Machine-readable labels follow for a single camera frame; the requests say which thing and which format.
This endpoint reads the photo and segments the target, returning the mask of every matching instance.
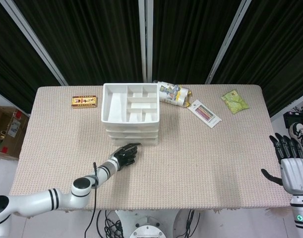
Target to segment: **white floor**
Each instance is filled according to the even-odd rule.
[[[282,121],[273,122],[274,131],[286,133]],[[17,167],[15,161],[0,160],[0,195],[8,194]],[[174,237],[185,232],[188,211],[183,210],[176,218]],[[73,238],[84,237],[92,213],[86,211],[54,211],[30,219],[12,216],[11,238]],[[195,226],[194,214],[191,229]],[[103,219],[100,222],[103,231]],[[87,233],[88,238],[97,238],[95,224]],[[266,209],[202,211],[193,238],[297,238],[291,212]]]

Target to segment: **stacked white trays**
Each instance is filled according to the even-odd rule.
[[[156,145],[160,120],[158,84],[105,83],[101,119],[114,145]]]

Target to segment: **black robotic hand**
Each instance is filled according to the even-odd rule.
[[[121,170],[124,166],[128,166],[135,163],[135,157],[138,149],[137,145],[140,145],[140,143],[128,144],[119,148],[111,155],[112,157],[115,157],[118,160],[118,163],[120,165],[119,170]]]
[[[278,158],[278,163],[281,164],[282,159],[287,158],[301,158],[303,159],[303,152],[299,143],[294,138],[289,138],[287,136],[281,136],[275,133],[277,139],[272,135],[269,136],[270,140],[274,144],[276,155]],[[275,182],[279,185],[283,185],[282,179],[270,175],[265,169],[261,169],[262,174],[270,181]]]

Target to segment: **beige tablecloth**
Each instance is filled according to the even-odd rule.
[[[159,145],[140,147],[136,163],[98,189],[99,209],[222,209],[288,206],[284,189],[263,177],[280,174],[273,134],[256,85],[186,85],[223,121],[210,129],[186,108],[160,103]],[[232,89],[249,109],[235,115],[221,100]],[[93,171],[116,150],[101,123],[102,86],[38,90],[11,195],[58,188]],[[97,95],[97,108],[71,98]],[[86,209],[94,206],[94,193]]]

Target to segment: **white robotic hand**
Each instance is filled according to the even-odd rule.
[[[265,169],[261,172],[270,181],[282,185],[286,192],[293,195],[290,205],[300,238],[303,238],[303,152],[294,138],[275,134],[269,136],[278,158],[281,178],[271,176]]]
[[[31,195],[0,195],[0,237],[9,236],[12,213],[32,217],[58,208],[80,209],[85,207],[92,188],[99,187],[124,166],[135,162],[137,145],[139,143],[121,147],[97,169],[94,165],[95,173],[76,179],[68,194],[63,194],[59,189],[53,188]]]

